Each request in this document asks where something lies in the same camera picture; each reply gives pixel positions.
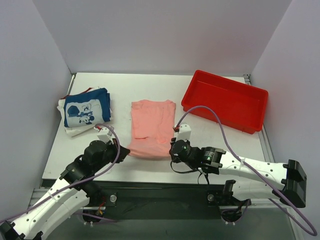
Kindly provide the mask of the pink t shirt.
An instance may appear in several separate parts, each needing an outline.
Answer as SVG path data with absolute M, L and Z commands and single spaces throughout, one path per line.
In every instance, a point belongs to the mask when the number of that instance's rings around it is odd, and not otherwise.
M 170 156 L 176 104 L 171 100 L 139 100 L 131 103 L 130 156 L 162 159 Z

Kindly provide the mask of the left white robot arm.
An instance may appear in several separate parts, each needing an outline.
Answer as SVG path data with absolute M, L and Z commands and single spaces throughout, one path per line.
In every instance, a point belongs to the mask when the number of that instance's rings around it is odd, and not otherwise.
M 92 141 L 67 165 L 53 186 L 27 212 L 0 225 L 5 240 L 44 240 L 73 213 L 87 205 L 95 206 L 107 197 L 93 181 L 106 165 L 121 163 L 130 150 L 116 143 Z

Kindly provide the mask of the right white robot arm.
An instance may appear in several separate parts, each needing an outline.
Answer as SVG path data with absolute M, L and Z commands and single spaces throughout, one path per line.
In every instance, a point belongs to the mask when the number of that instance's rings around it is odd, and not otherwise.
M 278 199 L 291 207 L 305 208 L 307 175 L 301 164 L 272 163 L 243 158 L 214 147 L 192 147 L 186 139 L 172 138 L 169 154 L 173 163 L 184 163 L 191 172 L 230 175 L 224 184 L 222 200 L 227 204 L 247 199 Z

